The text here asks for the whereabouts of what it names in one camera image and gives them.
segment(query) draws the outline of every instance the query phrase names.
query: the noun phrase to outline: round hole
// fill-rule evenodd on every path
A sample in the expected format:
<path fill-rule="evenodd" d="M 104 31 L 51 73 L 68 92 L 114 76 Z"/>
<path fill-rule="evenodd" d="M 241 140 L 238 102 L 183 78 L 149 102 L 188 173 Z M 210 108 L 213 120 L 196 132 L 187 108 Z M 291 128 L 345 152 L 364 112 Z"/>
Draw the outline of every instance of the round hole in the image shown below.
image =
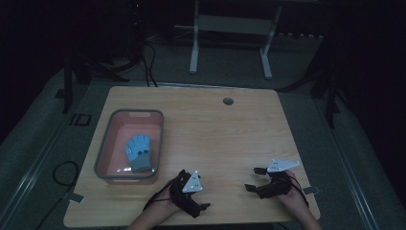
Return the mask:
<path fill-rule="evenodd" d="M 223 102 L 227 105 L 232 105 L 234 103 L 234 100 L 232 98 L 224 98 Z"/>

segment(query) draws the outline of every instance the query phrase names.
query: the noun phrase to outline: white tag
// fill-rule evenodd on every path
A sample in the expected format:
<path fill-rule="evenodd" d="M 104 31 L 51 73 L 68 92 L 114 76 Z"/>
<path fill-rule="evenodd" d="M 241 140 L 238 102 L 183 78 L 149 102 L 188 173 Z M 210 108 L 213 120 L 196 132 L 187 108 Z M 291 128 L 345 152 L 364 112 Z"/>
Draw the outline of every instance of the white tag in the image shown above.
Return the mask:
<path fill-rule="evenodd" d="M 196 193 L 196 192 L 200 192 L 202 190 L 203 190 L 203 187 L 200 184 L 199 175 L 197 174 L 197 171 L 195 171 L 191 175 L 191 178 L 189 178 L 188 182 L 186 182 L 186 185 L 185 185 L 185 187 L 183 187 L 182 192 L 184 194 L 186 194 L 186 193 Z"/>
<path fill-rule="evenodd" d="M 300 165 L 299 161 L 286 161 L 286 160 L 276 160 L 272 159 L 271 164 L 266 169 L 269 173 L 271 172 L 282 172 L 293 167 Z"/>

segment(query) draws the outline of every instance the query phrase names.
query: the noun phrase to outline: white metal frame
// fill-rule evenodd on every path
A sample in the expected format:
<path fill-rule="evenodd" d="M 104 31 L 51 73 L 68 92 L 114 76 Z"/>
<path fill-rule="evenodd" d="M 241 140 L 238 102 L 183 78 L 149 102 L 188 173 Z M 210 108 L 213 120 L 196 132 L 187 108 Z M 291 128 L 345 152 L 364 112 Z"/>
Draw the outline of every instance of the white metal frame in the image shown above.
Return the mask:
<path fill-rule="evenodd" d="M 205 15 L 199 14 L 199 0 L 195 0 L 193 47 L 190 73 L 197 73 L 197 62 L 199 57 L 199 31 L 217 31 L 226 33 L 267 35 L 266 43 L 263 48 L 259 49 L 259 54 L 265 78 L 269 80 L 272 79 L 268 52 L 271 46 L 272 38 L 275 35 L 275 30 L 281 15 L 281 11 L 282 7 L 278 7 L 273 20 Z"/>

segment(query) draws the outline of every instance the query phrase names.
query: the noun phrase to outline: cable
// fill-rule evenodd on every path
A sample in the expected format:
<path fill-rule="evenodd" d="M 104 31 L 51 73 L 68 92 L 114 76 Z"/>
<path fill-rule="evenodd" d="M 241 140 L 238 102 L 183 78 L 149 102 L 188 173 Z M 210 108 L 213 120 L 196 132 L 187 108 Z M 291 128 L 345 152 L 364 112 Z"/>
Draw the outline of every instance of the cable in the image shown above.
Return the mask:
<path fill-rule="evenodd" d="M 180 38 L 180 37 L 185 36 L 185 35 L 188 35 L 188 34 L 190 34 L 190 33 L 192 33 L 192 32 L 193 32 L 193 30 L 188 30 L 188 31 L 186 31 L 186 32 L 183 32 L 182 34 L 175 35 L 175 36 L 173 37 L 173 39 Z M 162 38 L 162 37 L 159 37 L 159 36 L 160 36 L 159 33 L 153 34 L 153 35 L 151 35 L 150 37 L 148 37 L 148 38 L 146 39 L 146 41 L 147 41 L 147 42 L 151 42 L 151 43 L 155 43 L 155 44 L 166 44 L 166 43 L 170 43 L 170 42 L 171 42 L 170 40 L 167 40 L 166 38 Z"/>
<path fill-rule="evenodd" d="M 72 179 L 72 181 L 71 181 L 70 183 L 61 182 L 61 181 L 60 181 L 59 179 L 57 179 L 57 177 L 56 177 L 56 172 L 57 172 L 57 170 L 58 170 L 60 167 L 66 165 L 66 164 L 72 164 L 73 166 L 75 166 L 75 170 L 76 170 L 76 171 L 75 171 L 75 176 L 74 176 L 74 178 Z M 66 191 L 65 191 L 65 194 L 67 194 L 67 193 L 69 193 L 69 191 L 72 189 L 72 187 L 74 187 L 74 186 L 76 185 L 76 183 L 77 183 L 77 181 L 78 181 L 78 177 L 79 177 L 79 166 L 78 166 L 77 163 L 75 163 L 75 162 L 73 162 L 73 161 L 65 161 L 65 162 L 62 162 L 62 163 L 60 163 L 59 165 L 57 165 L 57 166 L 54 168 L 53 173 L 52 173 L 52 177 L 53 177 L 53 180 L 55 181 L 56 184 L 62 185 L 62 186 L 67 186 L 67 187 L 68 187 L 68 189 L 66 189 Z M 45 217 L 41 220 L 41 222 L 36 226 L 35 230 L 38 230 L 38 229 L 41 228 L 42 224 L 45 222 L 45 220 L 48 218 L 48 216 L 51 215 L 51 213 L 55 210 L 55 208 L 57 207 L 57 205 L 58 205 L 62 200 L 63 200 L 63 197 L 61 196 L 61 197 L 54 203 L 54 205 L 51 207 L 51 209 L 48 211 L 48 213 L 45 215 Z"/>
<path fill-rule="evenodd" d="M 144 66 L 146 67 L 146 82 L 147 82 L 147 86 L 149 87 L 148 66 L 147 66 L 146 58 L 144 56 L 143 56 L 143 63 L 144 63 Z"/>
<path fill-rule="evenodd" d="M 123 73 L 120 73 L 120 76 L 122 76 L 122 77 L 123 77 L 124 75 L 128 74 L 129 72 L 131 72 L 131 71 L 135 70 L 137 67 L 138 67 L 138 65 L 137 65 L 137 66 L 132 67 L 131 69 L 129 69 L 129 70 L 127 70 L 127 71 L 123 72 Z"/>
<path fill-rule="evenodd" d="M 179 175 L 177 175 L 176 177 L 174 177 L 172 180 L 170 180 L 165 186 L 164 188 L 162 188 L 158 193 L 155 193 L 150 199 L 149 201 L 147 201 L 147 204 L 144 206 L 143 212 L 144 210 L 149 207 L 149 205 L 155 201 L 163 201 L 163 199 L 155 199 L 159 194 L 161 194 L 167 187 L 169 187 L 173 181 L 175 181 L 177 178 L 179 177 Z"/>
<path fill-rule="evenodd" d="M 146 46 L 151 48 L 151 50 L 153 51 L 151 64 L 149 65 L 149 76 L 151 77 L 151 80 L 152 80 L 153 84 L 155 85 L 155 87 L 158 87 L 154 77 L 152 76 L 152 65 L 153 65 L 153 62 L 155 60 L 156 52 L 155 52 L 155 49 L 151 45 L 149 45 L 148 43 L 146 43 Z"/>
<path fill-rule="evenodd" d="M 165 199 L 155 199 L 153 202 L 156 202 L 156 201 L 165 201 L 165 200 L 170 200 L 171 198 L 165 198 Z"/>
<path fill-rule="evenodd" d="M 289 178 L 293 179 L 299 185 L 300 190 L 302 190 L 301 184 L 299 183 L 299 181 L 295 177 L 289 175 Z"/>

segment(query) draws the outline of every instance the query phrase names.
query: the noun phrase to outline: black hand brace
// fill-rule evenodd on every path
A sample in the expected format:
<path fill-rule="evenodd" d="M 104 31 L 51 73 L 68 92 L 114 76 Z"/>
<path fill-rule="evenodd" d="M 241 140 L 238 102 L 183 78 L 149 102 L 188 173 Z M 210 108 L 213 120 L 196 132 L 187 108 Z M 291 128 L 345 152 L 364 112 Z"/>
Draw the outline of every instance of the black hand brace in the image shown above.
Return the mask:
<path fill-rule="evenodd" d="M 248 192 L 257 193 L 259 195 L 259 198 L 270 198 L 270 197 L 278 196 L 278 195 L 287 195 L 287 193 L 289 193 L 289 191 L 293 187 L 302 195 L 304 202 L 308 206 L 308 202 L 305 198 L 305 195 L 302 192 L 302 189 L 298 188 L 291 181 L 291 179 L 294 179 L 296 182 L 297 182 L 297 180 L 295 178 L 289 176 L 286 172 L 268 172 L 266 169 L 263 169 L 263 168 L 254 168 L 254 173 L 255 174 L 268 174 L 269 177 L 271 177 L 271 182 L 267 185 L 263 185 L 260 187 L 256 187 L 255 185 L 245 184 L 245 189 Z"/>
<path fill-rule="evenodd" d="M 161 194 L 168 186 L 170 193 L 170 200 L 187 214 L 191 215 L 193 218 L 197 218 L 200 215 L 200 211 L 206 210 L 210 203 L 197 204 L 192 200 L 192 195 L 194 193 L 183 193 L 182 189 L 185 187 L 185 184 L 188 182 L 191 174 L 182 170 L 175 178 L 173 178 L 161 191 L 156 193 L 146 204 L 144 210 L 155 200 L 155 198 Z"/>

